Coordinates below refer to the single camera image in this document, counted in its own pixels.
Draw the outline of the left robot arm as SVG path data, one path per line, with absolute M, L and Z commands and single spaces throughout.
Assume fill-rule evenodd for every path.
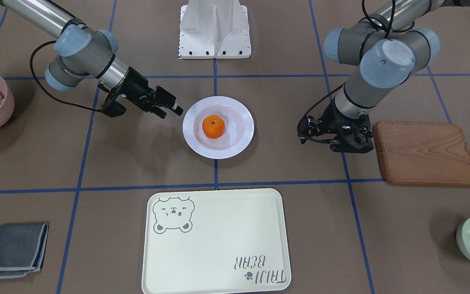
M 414 29 L 415 20 L 443 6 L 444 0 L 392 0 L 351 28 L 332 30 L 324 41 L 331 61 L 355 66 L 315 124 L 316 135 L 333 134 L 324 143 L 333 152 L 373 150 L 369 112 L 393 89 L 427 67 L 441 50 L 439 37 L 428 28 Z

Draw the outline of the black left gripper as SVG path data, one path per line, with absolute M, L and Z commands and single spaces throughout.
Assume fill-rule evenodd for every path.
M 330 142 L 330 149 L 338 153 L 369 153 L 374 149 L 373 132 L 368 115 L 359 115 L 352 119 L 343 115 L 331 102 L 328 106 L 330 119 L 328 130 L 335 137 Z

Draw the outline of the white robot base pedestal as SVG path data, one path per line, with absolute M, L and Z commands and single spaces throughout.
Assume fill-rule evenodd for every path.
M 180 7 L 181 59 L 249 58 L 248 8 L 238 0 L 190 0 Z

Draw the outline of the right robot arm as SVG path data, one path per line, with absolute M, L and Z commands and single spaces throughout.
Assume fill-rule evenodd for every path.
M 125 114 L 119 98 L 160 118 L 166 117 L 167 109 L 182 115 L 174 95 L 160 86 L 152 89 L 144 75 L 116 56 L 119 43 L 111 32 L 93 31 L 50 0 L 0 0 L 0 5 L 55 37 L 52 44 L 58 55 L 45 70 L 45 80 L 53 89 L 70 91 L 92 76 L 98 80 L 98 88 L 107 93 L 97 109 L 103 115 L 114 118 Z

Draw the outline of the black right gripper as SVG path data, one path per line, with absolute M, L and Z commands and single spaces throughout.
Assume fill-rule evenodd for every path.
M 119 85 L 119 94 L 125 95 L 129 102 L 145 112 L 157 115 L 165 119 L 166 108 L 174 114 L 181 116 L 183 108 L 177 104 L 177 98 L 161 86 L 155 89 L 149 86 L 149 81 L 133 67 L 128 67 L 126 75 Z

